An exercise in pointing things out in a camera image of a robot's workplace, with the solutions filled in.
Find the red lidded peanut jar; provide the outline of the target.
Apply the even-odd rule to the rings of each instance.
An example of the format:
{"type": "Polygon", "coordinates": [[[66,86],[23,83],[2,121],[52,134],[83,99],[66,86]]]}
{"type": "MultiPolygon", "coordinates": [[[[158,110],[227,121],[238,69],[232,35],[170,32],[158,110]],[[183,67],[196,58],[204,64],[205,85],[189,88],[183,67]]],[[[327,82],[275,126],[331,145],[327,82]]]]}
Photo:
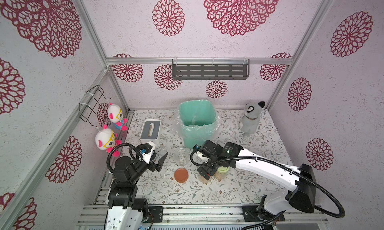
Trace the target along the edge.
{"type": "Polygon", "coordinates": [[[200,170],[198,172],[199,172],[199,180],[203,184],[208,184],[211,180],[211,176],[205,170],[200,170]]]}

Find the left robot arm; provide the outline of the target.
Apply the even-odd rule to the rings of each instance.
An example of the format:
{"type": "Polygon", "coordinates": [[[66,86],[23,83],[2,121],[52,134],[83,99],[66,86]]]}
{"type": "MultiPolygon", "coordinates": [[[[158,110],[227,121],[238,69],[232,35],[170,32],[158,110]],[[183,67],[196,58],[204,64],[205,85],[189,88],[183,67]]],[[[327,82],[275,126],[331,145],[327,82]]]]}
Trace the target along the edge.
{"type": "Polygon", "coordinates": [[[168,153],[157,162],[156,145],[152,141],[134,146],[130,143],[120,143],[112,148],[107,156],[107,168],[113,176],[113,182],[108,195],[108,211],[104,223],[105,230],[140,230],[144,223],[151,230],[154,223],[163,221],[163,207],[149,207],[146,198],[137,198],[137,183],[147,171],[160,172],[168,153]],[[134,154],[119,157],[115,166],[111,166],[113,154],[122,147],[129,147],[134,154]]]}

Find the brown jar lid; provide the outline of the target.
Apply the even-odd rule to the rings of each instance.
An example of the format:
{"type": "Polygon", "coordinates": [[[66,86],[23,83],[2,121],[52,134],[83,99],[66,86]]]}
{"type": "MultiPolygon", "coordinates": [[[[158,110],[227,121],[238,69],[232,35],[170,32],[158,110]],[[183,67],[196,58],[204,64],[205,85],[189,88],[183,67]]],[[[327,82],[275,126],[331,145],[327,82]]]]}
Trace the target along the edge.
{"type": "Polygon", "coordinates": [[[174,173],[174,178],[178,183],[185,183],[189,178],[189,173],[185,168],[178,168],[174,173]]]}

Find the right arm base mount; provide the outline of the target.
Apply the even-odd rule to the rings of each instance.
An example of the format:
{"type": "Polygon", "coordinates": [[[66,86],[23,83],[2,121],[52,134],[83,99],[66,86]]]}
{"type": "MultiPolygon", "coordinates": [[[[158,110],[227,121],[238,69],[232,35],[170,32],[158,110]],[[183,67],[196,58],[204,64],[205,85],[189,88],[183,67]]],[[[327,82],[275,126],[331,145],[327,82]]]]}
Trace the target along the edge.
{"type": "Polygon", "coordinates": [[[259,205],[243,205],[243,217],[245,222],[264,222],[275,217],[264,209],[267,195],[262,196],[259,205]]]}

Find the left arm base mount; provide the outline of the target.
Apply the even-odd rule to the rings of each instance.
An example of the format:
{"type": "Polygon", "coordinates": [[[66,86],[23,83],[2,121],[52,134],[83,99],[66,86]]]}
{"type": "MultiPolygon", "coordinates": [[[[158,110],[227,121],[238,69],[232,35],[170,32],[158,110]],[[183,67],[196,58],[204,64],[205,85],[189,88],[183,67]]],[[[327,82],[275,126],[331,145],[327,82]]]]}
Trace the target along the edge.
{"type": "Polygon", "coordinates": [[[143,220],[142,223],[162,223],[164,215],[163,206],[149,206],[145,207],[143,210],[143,220]]]}

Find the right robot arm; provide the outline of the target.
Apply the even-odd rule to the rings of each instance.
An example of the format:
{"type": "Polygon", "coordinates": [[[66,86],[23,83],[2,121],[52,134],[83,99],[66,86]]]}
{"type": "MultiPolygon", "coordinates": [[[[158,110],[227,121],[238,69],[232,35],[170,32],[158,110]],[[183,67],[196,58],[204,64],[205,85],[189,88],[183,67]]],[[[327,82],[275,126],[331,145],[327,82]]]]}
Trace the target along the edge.
{"type": "Polygon", "coordinates": [[[290,209],[309,214],[315,211],[316,188],[296,176],[296,173],[304,174],[313,180],[313,171],[307,165],[297,167],[280,164],[231,142],[221,147],[207,140],[201,146],[195,145],[192,150],[191,156],[202,160],[202,163],[193,164],[198,166],[198,172],[205,180],[209,180],[219,167],[225,167],[246,170],[283,186],[284,190],[262,197],[255,209],[257,217],[262,220],[290,209]]]}

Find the glass jar of peanuts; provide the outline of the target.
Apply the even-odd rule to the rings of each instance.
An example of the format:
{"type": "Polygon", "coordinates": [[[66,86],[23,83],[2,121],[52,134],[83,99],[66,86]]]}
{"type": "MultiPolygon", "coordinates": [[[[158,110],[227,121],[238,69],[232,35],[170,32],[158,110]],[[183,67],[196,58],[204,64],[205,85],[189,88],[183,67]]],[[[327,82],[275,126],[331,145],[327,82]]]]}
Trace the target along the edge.
{"type": "Polygon", "coordinates": [[[186,148],[179,148],[175,153],[176,164],[183,167],[188,164],[190,159],[190,153],[186,148]]]}

